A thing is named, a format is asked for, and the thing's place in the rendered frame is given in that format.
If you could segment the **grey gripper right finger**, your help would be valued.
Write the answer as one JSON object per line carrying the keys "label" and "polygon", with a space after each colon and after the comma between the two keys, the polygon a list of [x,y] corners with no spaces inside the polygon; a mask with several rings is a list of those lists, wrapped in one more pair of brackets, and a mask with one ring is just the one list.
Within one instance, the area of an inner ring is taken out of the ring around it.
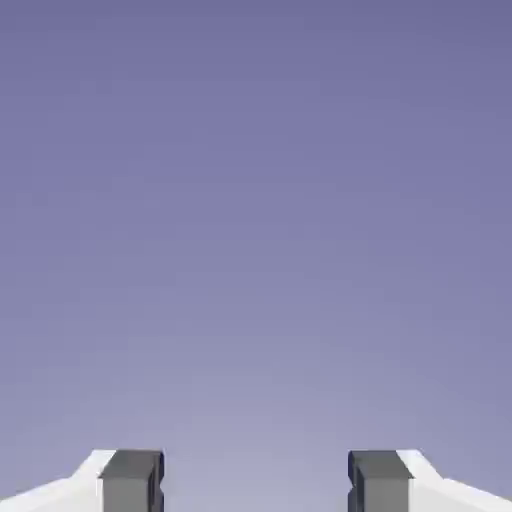
{"label": "grey gripper right finger", "polygon": [[512,512],[512,500],[445,478],[417,449],[351,450],[347,512]]}

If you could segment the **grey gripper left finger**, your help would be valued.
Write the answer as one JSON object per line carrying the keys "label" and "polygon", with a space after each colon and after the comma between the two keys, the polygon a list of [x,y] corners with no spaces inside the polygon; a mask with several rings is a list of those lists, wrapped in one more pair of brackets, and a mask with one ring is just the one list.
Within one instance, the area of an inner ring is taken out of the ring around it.
{"label": "grey gripper left finger", "polygon": [[70,476],[0,499],[0,512],[165,512],[161,450],[95,449]]}

